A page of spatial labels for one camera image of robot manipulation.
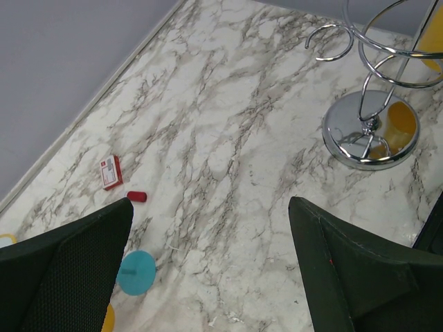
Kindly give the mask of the orange wine glass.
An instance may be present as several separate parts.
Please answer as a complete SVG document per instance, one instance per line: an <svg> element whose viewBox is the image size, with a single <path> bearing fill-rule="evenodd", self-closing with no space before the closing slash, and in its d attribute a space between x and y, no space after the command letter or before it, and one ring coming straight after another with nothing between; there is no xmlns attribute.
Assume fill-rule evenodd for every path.
<svg viewBox="0 0 443 332"><path fill-rule="evenodd" d="M418 33L415 52L442 54L442 1L431 1Z"/></svg>
<svg viewBox="0 0 443 332"><path fill-rule="evenodd" d="M115 324L115 313L114 308L111 304L107 307L107 313L105 315L105 320L102 325L102 332L112 332L114 330Z"/></svg>

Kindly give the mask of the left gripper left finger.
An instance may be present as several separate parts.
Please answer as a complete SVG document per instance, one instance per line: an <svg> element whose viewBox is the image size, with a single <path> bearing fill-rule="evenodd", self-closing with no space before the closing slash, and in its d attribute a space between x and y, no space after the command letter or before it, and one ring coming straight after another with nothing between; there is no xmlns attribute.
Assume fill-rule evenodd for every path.
<svg viewBox="0 0 443 332"><path fill-rule="evenodd" d="M1 249L2 331L101 331L132 226L120 199Z"/></svg>

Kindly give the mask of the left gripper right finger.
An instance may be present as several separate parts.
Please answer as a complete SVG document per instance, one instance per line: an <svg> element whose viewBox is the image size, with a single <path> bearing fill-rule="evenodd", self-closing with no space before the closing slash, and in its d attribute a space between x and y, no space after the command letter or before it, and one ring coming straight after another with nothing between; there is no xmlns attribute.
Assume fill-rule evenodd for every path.
<svg viewBox="0 0 443 332"><path fill-rule="evenodd" d="M289 222L315 331L442 330L442 202L406 247L302 197Z"/></svg>

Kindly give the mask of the blue wine glass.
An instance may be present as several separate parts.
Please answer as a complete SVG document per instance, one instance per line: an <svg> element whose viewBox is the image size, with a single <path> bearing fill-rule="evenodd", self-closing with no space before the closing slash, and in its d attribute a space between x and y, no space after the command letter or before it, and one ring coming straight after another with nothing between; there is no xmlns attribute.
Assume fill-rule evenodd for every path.
<svg viewBox="0 0 443 332"><path fill-rule="evenodd" d="M137 250L122 260L116 281L125 294L139 296L150 289L155 277L154 258L148 252Z"/></svg>

